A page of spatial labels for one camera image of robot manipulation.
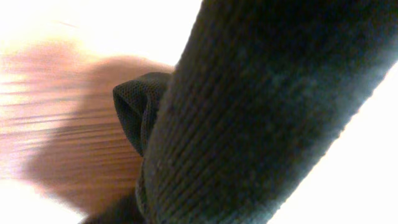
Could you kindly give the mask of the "black Sydrogen garment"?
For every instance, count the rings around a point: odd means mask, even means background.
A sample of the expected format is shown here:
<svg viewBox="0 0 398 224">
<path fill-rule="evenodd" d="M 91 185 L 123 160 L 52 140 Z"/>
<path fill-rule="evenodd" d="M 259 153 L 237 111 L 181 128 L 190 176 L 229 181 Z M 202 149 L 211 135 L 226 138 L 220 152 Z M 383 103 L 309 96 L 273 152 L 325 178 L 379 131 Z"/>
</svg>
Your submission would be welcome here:
<svg viewBox="0 0 398 224">
<path fill-rule="evenodd" d="M 396 0 L 203 1 L 173 73 L 114 88 L 141 172 L 87 222 L 268 222 L 396 62 Z"/>
</svg>

